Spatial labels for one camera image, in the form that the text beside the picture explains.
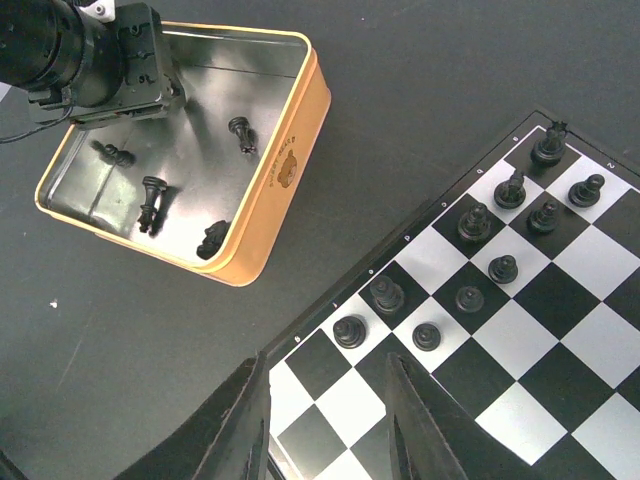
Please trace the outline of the black rook piece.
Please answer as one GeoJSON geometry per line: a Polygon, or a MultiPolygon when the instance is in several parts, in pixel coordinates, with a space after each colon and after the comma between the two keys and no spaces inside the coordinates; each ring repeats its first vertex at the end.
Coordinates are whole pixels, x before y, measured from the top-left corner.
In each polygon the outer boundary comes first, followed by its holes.
{"type": "Polygon", "coordinates": [[[533,146],[531,159],[534,164],[547,168],[560,162],[566,151],[567,127],[567,122],[552,122],[545,131],[545,137],[537,140],[533,146]]]}

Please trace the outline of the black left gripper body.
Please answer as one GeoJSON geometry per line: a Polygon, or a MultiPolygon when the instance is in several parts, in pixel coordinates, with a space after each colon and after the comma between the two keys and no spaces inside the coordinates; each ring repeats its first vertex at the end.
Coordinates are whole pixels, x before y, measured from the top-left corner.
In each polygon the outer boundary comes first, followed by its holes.
{"type": "Polygon", "coordinates": [[[185,90],[158,12],[142,2],[119,6],[112,30],[121,51],[121,86],[108,102],[98,107],[76,106],[72,123],[88,130],[119,122],[163,118],[183,108],[185,90]]]}

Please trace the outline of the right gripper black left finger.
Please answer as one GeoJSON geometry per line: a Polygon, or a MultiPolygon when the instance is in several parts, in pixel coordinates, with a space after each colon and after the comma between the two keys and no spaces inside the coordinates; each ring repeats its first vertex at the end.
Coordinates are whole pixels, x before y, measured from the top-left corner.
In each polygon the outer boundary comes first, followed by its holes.
{"type": "Polygon", "coordinates": [[[267,355],[245,359],[169,437],[119,479],[264,479],[271,396],[267,355]]]}

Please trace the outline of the black bishop piece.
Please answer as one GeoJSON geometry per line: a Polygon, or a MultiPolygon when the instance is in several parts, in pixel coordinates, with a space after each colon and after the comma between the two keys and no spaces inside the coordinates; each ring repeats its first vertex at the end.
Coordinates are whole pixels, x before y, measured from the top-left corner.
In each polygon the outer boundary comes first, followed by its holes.
{"type": "Polygon", "coordinates": [[[470,243],[481,243],[488,239],[491,233],[489,210],[484,203],[474,203],[458,220],[457,232],[459,237],[470,243]]]}

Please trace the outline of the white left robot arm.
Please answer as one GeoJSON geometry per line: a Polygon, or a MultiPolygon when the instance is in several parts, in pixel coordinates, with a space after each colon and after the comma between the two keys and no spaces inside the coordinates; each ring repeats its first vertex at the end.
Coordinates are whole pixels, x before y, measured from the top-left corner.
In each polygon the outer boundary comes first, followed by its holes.
{"type": "Polygon", "coordinates": [[[162,118],[185,103],[160,15],[146,3],[4,1],[1,81],[39,125],[82,129],[162,118]]]}

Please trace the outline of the black chess piece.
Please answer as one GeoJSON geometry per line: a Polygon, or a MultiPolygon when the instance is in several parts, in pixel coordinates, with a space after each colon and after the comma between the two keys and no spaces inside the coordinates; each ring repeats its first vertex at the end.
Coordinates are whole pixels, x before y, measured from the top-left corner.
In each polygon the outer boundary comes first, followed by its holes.
{"type": "Polygon", "coordinates": [[[494,189],[494,201],[503,209],[516,209],[525,199],[526,189],[524,188],[524,173],[522,171],[516,170],[494,189]]]}

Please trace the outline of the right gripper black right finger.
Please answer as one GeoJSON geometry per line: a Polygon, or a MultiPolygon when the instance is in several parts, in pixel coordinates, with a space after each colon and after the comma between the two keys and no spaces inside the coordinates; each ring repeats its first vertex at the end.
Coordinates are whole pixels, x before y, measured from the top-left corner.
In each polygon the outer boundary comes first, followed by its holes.
{"type": "Polygon", "coordinates": [[[405,356],[387,357],[385,405],[394,479],[515,477],[515,456],[405,356]]]}

